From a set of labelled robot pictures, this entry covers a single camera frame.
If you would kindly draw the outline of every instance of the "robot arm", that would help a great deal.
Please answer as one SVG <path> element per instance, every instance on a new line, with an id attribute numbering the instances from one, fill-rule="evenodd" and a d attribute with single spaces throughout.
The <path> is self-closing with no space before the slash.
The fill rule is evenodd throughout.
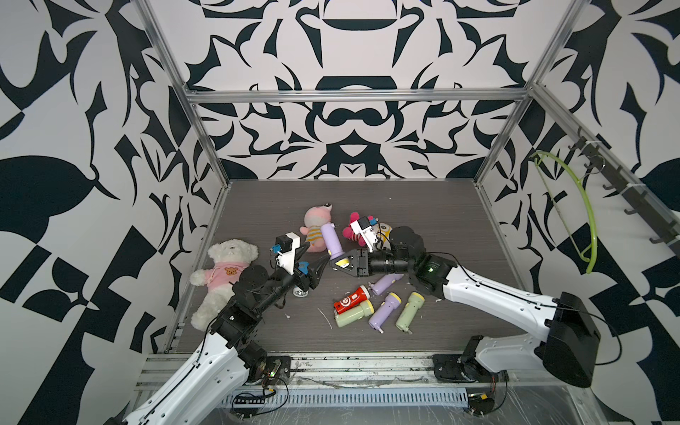
<path id="1" fill-rule="evenodd" d="M 275 305 L 294 286 L 314 289 L 328 256 L 308 264 L 297 262 L 309 243 L 287 233 L 272 247 L 277 266 L 271 275 L 259 265 L 246 268 L 234 284 L 234 296 L 209 326 L 201 346 L 168 382 L 123 424 L 198 425 L 228 394 L 248 379 L 258 379 L 267 352 L 254 343 L 262 313 Z M 108 424 L 118 424 L 110 419 Z"/>
<path id="2" fill-rule="evenodd" d="M 360 231 L 371 231 L 365 221 Z M 357 277 L 408 273 L 422 294 L 470 305 L 527 332 L 505 338 L 473 337 L 458 361 L 461 381 L 505 369 L 545 369 L 568 384 L 590 386 L 600 334 L 592 318 L 582 313 L 585 306 L 578 297 L 563 292 L 554 299 L 480 276 L 453 259 L 427 252 L 422 238 L 406 226 L 392 230 L 390 245 L 391 252 L 347 252 L 334 258 L 333 266 Z"/>

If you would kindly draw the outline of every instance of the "toy flashlight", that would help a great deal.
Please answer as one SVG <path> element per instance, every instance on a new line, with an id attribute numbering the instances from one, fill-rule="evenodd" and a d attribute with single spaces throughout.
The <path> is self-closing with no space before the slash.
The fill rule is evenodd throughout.
<path id="1" fill-rule="evenodd" d="M 387 317 L 401 304 L 401 299 L 394 293 L 390 292 L 385 301 L 382 303 L 378 311 L 375 312 L 373 317 L 369 320 L 369 325 L 375 330 L 379 330 L 383 333 L 380 326 L 387 320 Z"/>
<path id="2" fill-rule="evenodd" d="M 373 304 L 369 300 L 362 301 L 353 309 L 335 316 L 335 323 L 339 328 L 373 314 Z"/>
<path id="3" fill-rule="evenodd" d="M 321 226 L 321 236 L 324 238 L 324 242 L 326 242 L 331 260 L 345 254 L 342 246 L 340 246 L 338 235 L 335 233 L 335 224 L 326 223 Z"/>
<path id="4" fill-rule="evenodd" d="M 347 295 L 345 298 L 335 303 L 333 307 L 335 307 L 335 311 L 337 311 L 338 314 L 342 314 L 369 298 L 371 298 L 369 290 L 366 289 L 366 286 L 361 285 L 353 294 Z"/>
<path id="5" fill-rule="evenodd" d="M 401 311 L 399 319 L 396 321 L 396 327 L 399 328 L 399 330 L 403 330 L 404 332 L 412 333 L 409 330 L 409 325 L 413 321 L 415 313 L 420 309 L 420 307 L 422 307 L 424 303 L 425 298 L 423 298 L 421 294 L 418 294 L 417 292 L 411 292 L 404 310 Z"/>
<path id="6" fill-rule="evenodd" d="M 384 275 L 380 279 L 378 279 L 377 282 L 374 284 L 369 284 L 371 287 L 371 290 L 373 291 L 374 294 L 380 295 L 383 292 L 387 290 L 387 288 L 390 287 L 394 282 L 398 281 L 404 277 L 404 275 L 399 275 L 399 274 L 391 274 L 391 275 Z"/>

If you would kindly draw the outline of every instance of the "cable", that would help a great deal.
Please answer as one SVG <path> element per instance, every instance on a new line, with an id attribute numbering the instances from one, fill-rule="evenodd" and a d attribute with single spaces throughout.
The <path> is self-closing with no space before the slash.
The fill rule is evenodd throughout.
<path id="1" fill-rule="evenodd" d="M 557 310 L 576 311 L 577 313 L 588 314 L 589 316 L 592 316 L 592 317 L 594 317 L 594 318 L 596 318 L 596 319 L 601 320 L 602 322 L 604 322 L 604 323 L 609 327 L 609 330 L 611 331 L 611 334 L 616 338 L 616 341 L 619 343 L 619 355 L 616 356 L 616 358 L 615 358 L 614 360 L 610 360 L 610 361 L 604 362 L 604 363 L 595 363 L 595 366 L 605 366 L 606 364 L 612 364 L 612 363 L 614 363 L 614 362 L 619 361 L 619 359 L 620 359 L 621 356 L 623 355 L 623 353 L 624 353 L 624 346 L 623 346 L 623 344 L 621 344 L 621 337 L 619 336 L 619 333 L 616 331 L 616 329 L 614 329 L 614 326 L 611 326 L 611 325 L 609 324 L 609 322 L 606 321 L 604 318 L 602 318 L 602 317 L 600 317 L 600 316 L 598 316 L 598 315 L 596 315 L 596 314 L 590 313 L 590 312 L 588 312 L 588 311 L 572 309 L 572 308 L 569 308 L 569 307 L 560 307 L 560 306 L 557 306 L 557 305 L 546 305 L 546 304 L 540 304 L 540 303 L 539 303 L 539 305 L 542 306 L 542 307 L 550 307 L 550 308 L 557 309 Z"/>
<path id="2" fill-rule="evenodd" d="M 460 261 L 458 261 L 458 259 L 456 258 L 456 256 L 454 256 L 453 254 L 450 254 L 449 252 L 430 252 L 429 254 L 444 254 L 444 255 L 449 255 L 449 256 L 453 257 L 454 260 L 456 261 L 456 263 L 458 263 L 458 265 L 460 266 L 460 268 L 465 272 L 465 275 L 466 275 L 467 277 L 469 277 L 470 280 L 472 280 L 473 282 L 477 282 L 476 280 L 473 279 L 472 276 L 470 276 L 470 275 L 468 274 L 468 272 L 467 272 L 467 270 L 465 269 L 465 267 L 463 267 L 463 265 L 460 264 Z M 594 317 L 594 318 L 596 318 L 596 319 L 602 321 L 603 323 L 605 323 L 605 324 L 609 327 L 609 330 L 611 331 L 612 336 L 614 336 L 614 337 L 616 338 L 616 341 L 619 343 L 619 355 L 616 356 L 616 358 L 615 358 L 614 360 L 610 360 L 610 361 L 604 362 L 604 363 L 595 363 L 595 366 L 605 366 L 606 364 L 612 364 L 612 363 L 614 363 L 614 362 L 619 361 L 619 359 L 621 359 L 621 356 L 622 356 L 623 353 L 624 353 L 624 346 L 623 346 L 623 344 L 621 343 L 621 337 L 619 336 L 619 333 L 616 331 L 616 329 L 614 329 L 614 326 L 612 326 L 611 324 L 609 324 L 609 322 L 606 321 L 604 318 L 602 318 L 602 317 L 600 317 L 600 316 L 598 316 L 598 315 L 596 315 L 596 314 L 590 313 L 589 311 L 578 310 L 578 309 L 572 309 L 572 308 L 569 308 L 569 307 L 560 307 L 560 306 L 557 306 L 557 305 L 547 305 L 547 304 L 542 304 L 542 303 L 536 303 L 536 302 L 534 302 L 534 301 L 529 301 L 529 300 L 527 300 L 527 299 L 524 299 L 524 298 L 522 298 L 522 297 L 520 297 L 520 296 L 518 296 L 518 298 L 525 300 L 527 303 L 537 304 L 537 305 L 539 305 L 539 306 L 541 306 L 541 307 L 549 307 L 549 308 L 553 308 L 553 309 L 557 309 L 557 310 L 576 311 L 577 313 L 587 314 L 587 315 L 589 315 L 589 316 L 591 316 L 591 317 Z"/>
<path id="3" fill-rule="evenodd" d="M 458 265 L 460 266 L 460 268 L 465 272 L 465 275 L 466 275 L 467 277 L 469 277 L 471 281 L 476 282 L 476 280 L 473 279 L 473 277 L 470 276 L 470 274 L 467 272 L 467 270 L 465 269 L 465 267 L 463 267 L 463 265 L 460 264 L 460 261 L 458 261 L 458 259 L 456 258 L 455 255 L 453 255 L 453 254 L 451 254 L 451 253 L 449 253 L 449 252 L 428 252 L 428 254 L 444 254 L 444 255 L 450 255 L 450 256 L 452 256 L 452 257 L 454 258 L 454 260 L 456 260 L 456 263 L 458 263 Z"/>
<path id="4" fill-rule="evenodd" d="M 289 391 L 289 389 L 288 389 L 288 384 L 286 384 L 286 381 L 284 381 L 284 380 L 282 380 L 281 378 L 278 378 L 278 377 L 267 377 L 267 378 L 265 378 L 265 379 L 266 379 L 267 381 L 271 381 L 272 379 L 276 379 L 277 381 L 281 381 L 281 382 L 285 385 L 285 387 L 286 387 L 286 400 L 284 400 L 284 402 L 281 403 L 281 405 L 279 405 L 279 406 L 277 406 L 277 407 L 275 407 L 275 408 L 273 408 L 273 409 L 271 409 L 271 410 L 261 411 L 261 412 L 259 412 L 259 413 L 255 413 L 254 415 L 251 415 L 251 416 L 250 416 L 251 418 L 253 418 L 253 417 L 255 417 L 255 416 L 259 416 L 259 415 L 266 415 L 267 413 L 271 413 L 271 412 L 273 412 L 273 411 L 277 411 L 278 409 L 281 409 L 283 406 L 285 406 L 286 403 L 288 402 L 288 398 L 289 398 L 289 396 L 290 396 L 290 391 Z M 238 397 L 240 397 L 241 395 L 249 395 L 249 396 L 251 396 L 251 397 L 248 398 L 248 400 L 265 400 L 266 398 L 275 396 L 275 395 L 276 395 L 276 390 L 274 390 L 271 394 L 265 394 L 265 389 L 263 388 L 263 389 L 262 389 L 262 395 L 261 395 L 261 396 L 256 396 L 256 395 L 253 395 L 253 394 L 251 394 L 251 393 L 249 393 L 249 392 L 240 392 L 240 393 L 237 394 L 234 398 L 231 399 L 231 410 L 234 409 L 234 402 L 235 402 L 236 399 L 237 399 Z"/>
<path id="5" fill-rule="evenodd" d="M 510 380 L 510 377 L 508 376 L 508 371 L 503 371 L 503 375 L 505 376 L 505 393 L 503 394 L 503 400 L 500 402 L 500 404 L 498 406 L 489 410 L 489 413 L 495 412 L 496 410 L 503 407 L 503 404 L 505 403 L 505 399 L 508 397 L 508 381 Z"/>
<path id="6" fill-rule="evenodd" d="M 154 413 L 154 411 L 156 410 L 156 408 L 157 408 L 163 401 L 165 401 L 165 399 L 166 399 L 170 394 L 172 394 L 172 392 L 173 392 L 174 390 L 176 390 L 177 387 L 180 386 L 180 384 L 181 384 L 182 382 L 184 382 L 184 380 L 189 376 L 189 374 L 196 368 L 196 363 L 198 363 L 199 360 L 201 359 L 201 355 L 203 354 L 203 348 L 205 348 L 205 339 L 206 339 L 207 336 L 208 336 L 208 330 L 210 329 L 210 326 L 212 326 L 212 324 L 215 323 L 216 320 L 217 320 L 217 317 L 215 317 L 213 320 L 211 320 L 210 323 L 208 324 L 208 327 L 205 328 L 205 333 L 203 333 L 203 343 L 201 344 L 201 351 L 199 351 L 199 356 L 196 357 L 196 362 L 194 362 L 194 364 L 191 365 L 191 369 L 189 369 L 189 372 L 187 372 L 187 373 L 185 374 L 185 376 L 183 376 L 183 377 L 180 379 L 180 381 L 177 382 L 177 384 L 175 384 L 174 387 L 172 387 L 172 390 L 170 390 L 170 391 L 168 391 L 167 393 L 165 393 L 165 395 L 164 395 L 164 396 L 156 403 L 155 406 L 153 406 L 153 407 L 151 408 L 151 410 L 149 410 L 149 412 L 147 412 L 147 413 L 144 415 L 144 417 L 143 417 L 142 419 L 146 419 L 151 413 Z"/>

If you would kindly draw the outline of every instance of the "white debris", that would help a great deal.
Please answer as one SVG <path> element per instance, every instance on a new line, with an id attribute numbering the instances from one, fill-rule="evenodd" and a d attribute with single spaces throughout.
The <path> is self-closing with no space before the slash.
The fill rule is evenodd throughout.
<path id="1" fill-rule="evenodd" d="M 330 326 L 330 328 L 333 329 L 333 326 L 331 326 L 331 324 L 330 324 L 330 322 L 328 321 L 328 318 L 326 317 L 326 315 L 324 314 L 324 312 L 321 311 L 321 309 L 320 309 L 319 307 L 316 307 L 316 309 L 319 311 L 319 313 L 321 313 L 321 314 L 324 316 L 324 319 L 326 319 L 326 321 L 328 322 L 328 325 Z"/>

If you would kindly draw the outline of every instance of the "pink stuffed pig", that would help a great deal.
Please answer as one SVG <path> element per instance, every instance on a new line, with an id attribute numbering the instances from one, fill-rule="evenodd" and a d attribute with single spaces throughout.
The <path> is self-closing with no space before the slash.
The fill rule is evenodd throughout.
<path id="1" fill-rule="evenodd" d="M 305 213 L 305 226 L 300 228 L 300 233 L 307 236 L 306 240 L 311 245 L 307 252 L 321 252 L 326 250 L 326 242 L 321 236 L 321 226 L 330 223 L 330 211 L 333 206 L 329 203 L 321 207 L 312 207 Z"/>

